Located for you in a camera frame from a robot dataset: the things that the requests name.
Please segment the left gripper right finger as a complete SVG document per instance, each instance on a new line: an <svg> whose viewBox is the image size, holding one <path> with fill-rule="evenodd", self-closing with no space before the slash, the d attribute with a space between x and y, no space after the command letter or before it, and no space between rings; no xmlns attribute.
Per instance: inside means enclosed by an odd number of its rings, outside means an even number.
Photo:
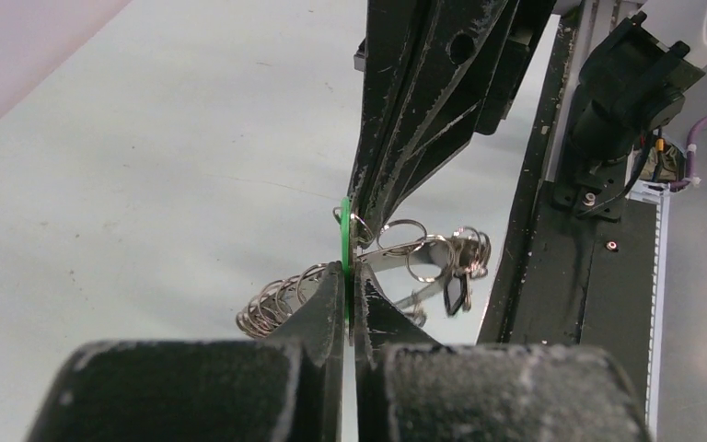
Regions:
<svg viewBox="0 0 707 442"><path fill-rule="evenodd" d="M353 276L363 441L647 441L630 381L606 352L568 345L443 345Z"/></svg>

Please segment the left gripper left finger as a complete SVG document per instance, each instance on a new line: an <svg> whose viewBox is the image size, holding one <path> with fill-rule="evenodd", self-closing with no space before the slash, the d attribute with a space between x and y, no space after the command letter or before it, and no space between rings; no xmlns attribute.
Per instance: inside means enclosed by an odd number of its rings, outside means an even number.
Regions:
<svg viewBox="0 0 707 442"><path fill-rule="evenodd" d="M344 271L253 341L98 341L62 365L30 441L338 441Z"/></svg>

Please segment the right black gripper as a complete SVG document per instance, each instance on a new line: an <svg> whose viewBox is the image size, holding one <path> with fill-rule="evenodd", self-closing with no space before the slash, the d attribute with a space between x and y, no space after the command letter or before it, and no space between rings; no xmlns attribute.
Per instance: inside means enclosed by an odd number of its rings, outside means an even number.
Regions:
<svg viewBox="0 0 707 442"><path fill-rule="evenodd" d="M430 135L493 134L521 86L552 1L369 1L354 56L364 73L349 181L360 244L399 203Z"/></svg>

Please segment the large metal key ring disc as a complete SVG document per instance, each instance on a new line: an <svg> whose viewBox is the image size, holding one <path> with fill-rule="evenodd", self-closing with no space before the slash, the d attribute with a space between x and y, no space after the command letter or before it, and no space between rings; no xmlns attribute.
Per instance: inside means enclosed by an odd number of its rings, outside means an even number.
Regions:
<svg viewBox="0 0 707 442"><path fill-rule="evenodd" d="M423 285L396 302L399 312L413 324L423 327L427 314L422 303L438 294L444 298L448 276L466 273L471 284L488 275L492 242L489 235L475 227L462 226L444 236L428 233L424 225L412 219L390 222L380 232L401 225L418 227L423 233L413 241L390 247L382 246L380 237L376 237L376 248L360 255L357 260L369 265L375 273L402 268ZM236 314L235 323L239 330L254 339L272 334L309 301L327 267L326 263L317 263L302 273L268 283Z"/></svg>

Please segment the green key tag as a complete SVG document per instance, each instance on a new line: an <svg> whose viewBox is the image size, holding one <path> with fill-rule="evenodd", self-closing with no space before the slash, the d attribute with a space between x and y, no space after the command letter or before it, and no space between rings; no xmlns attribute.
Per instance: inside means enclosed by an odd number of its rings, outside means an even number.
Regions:
<svg viewBox="0 0 707 442"><path fill-rule="evenodd" d="M347 325L352 323L352 248L351 248L351 202L348 197L343 197L339 210L340 235L341 235L341 264L343 271L343 302L344 317Z"/></svg>

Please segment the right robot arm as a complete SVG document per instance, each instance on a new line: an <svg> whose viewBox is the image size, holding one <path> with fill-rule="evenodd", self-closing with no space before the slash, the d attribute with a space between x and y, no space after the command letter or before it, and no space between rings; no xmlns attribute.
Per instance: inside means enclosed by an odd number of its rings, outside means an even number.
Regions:
<svg viewBox="0 0 707 442"><path fill-rule="evenodd" d="M371 1L359 59L361 130L344 218L366 247L399 204L465 147L493 134L555 1ZM570 145L613 162L668 123L707 66L707 1L646 1L585 58Z"/></svg>

